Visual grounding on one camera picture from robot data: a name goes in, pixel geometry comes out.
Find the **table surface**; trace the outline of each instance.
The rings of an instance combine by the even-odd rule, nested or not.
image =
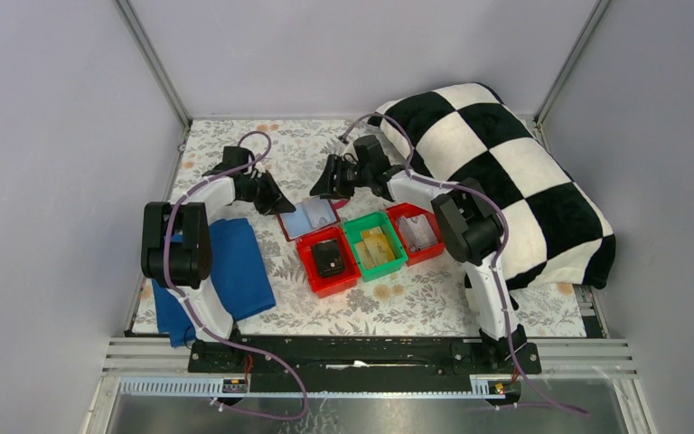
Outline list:
[[[273,138],[273,148],[260,165],[270,171],[292,203],[301,202],[322,172],[326,156],[344,150],[336,137],[349,123],[343,119],[196,120],[172,201],[219,163],[224,146],[236,145],[248,131],[261,130]],[[370,127],[358,127],[351,139],[367,132],[380,134]],[[399,153],[381,138],[390,161],[399,163]],[[265,144],[263,137],[253,136],[244,147],[260,153]],[[361,189],[338,213],[347,221],[391,205]],[[275,217],[258,215],[250,203],[226,207],[223,217],[249,220],[277,302],[274,308],[239,321],[244,334],[477,335],[475,316],[464,297],[464,271],[447,252],[384,278],[360,280],[356,288],[320,299],[307,283],[295,244],[286,241]],[[511,293],[520,304],[517,315],[528,336],[586,336],[571,285],[543,285]],[[157,333],[155,315],[153,288],[146,282],[132,331]]]

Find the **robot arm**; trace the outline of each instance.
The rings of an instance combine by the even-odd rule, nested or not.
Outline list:
[[[240,146],[226,147],[222,163],[204,176],[215,175],[232,167],[248,162],[250,151]],[[166,222],[172,205],[166,202],[150,202],[145,206],[142,234],[142,270],[147,278],[153,278],[162,288],[198,314],[203,325],[217,335],[228,338],[232,331],[233,318],[222,305],[211,282],[211,238],[209,225],[220,218],[222,207],[236,200],[254,203],[263,215],[293,212],[291,204],[277,187],[270,173],[261,174],[252,170],[232,177],[220,178],[190,196],[177,210],[174,232],[182,231],[181,241],[171,241],[169,272],[172,282],[182,293],[170,289],[164,278],[164,243]],[[196,337],[213,341],[206,335],[203,326],[194,323]]]
[[[478,310],[480,335],[490,344],[496,358],[509,356],[506,336],[511,334],[519,350],[527,341],[525,332],[512,306],[507,306],[510,330],[506,329],[504,299],[509,300],[507,286],[499,258],[492,270],[492,260],[501,245],[503,227],[494,210],[482,199],[468,193],[439,185],[425,184],[409,177],[399,165],[390,165],[375,136],[355,140],[356,156],[328,156],[324,173],[310,191],[322,198],[348,198],[356,187],[369,187],[371,191],[389,201],[412,203],[433,212],[440,227],[446,249],[464,265],[471,288],[465,290],[472,310]],[[463,183],[466,187],[483,192],[473,179]]]

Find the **blue towel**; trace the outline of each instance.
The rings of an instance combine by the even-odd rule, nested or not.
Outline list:
[[[219,220],[209,226],[211,282],[230,315],[239,321],[276,304],[257,237],[246,219]],[[174,235],[173,240],[182,239]],[[153,280],[159,333],[168,333],[173,347],[195,339],[195,330],[182,305]]]

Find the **checkered blanket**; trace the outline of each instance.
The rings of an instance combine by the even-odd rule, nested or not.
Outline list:
[[[413,169],[436,179],[474,178],[503,209],[510,240],[503,256],[509,289],[547,283],[603,288],[615,236],[600,210],[490,88],[476,83],[429,91],[382,105],[381,128]]]

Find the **white wall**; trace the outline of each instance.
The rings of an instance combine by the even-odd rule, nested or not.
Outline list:
[[[78,431],[179,136],[113,2],[0,2],[0,432]]]
[[[596,0],[135,0],[196,117],[351,116],[479,80],[538,111]]]
[[[656,425],[694,432],[694,2],[616,2],[547,131],[618,233],[605,313]]]

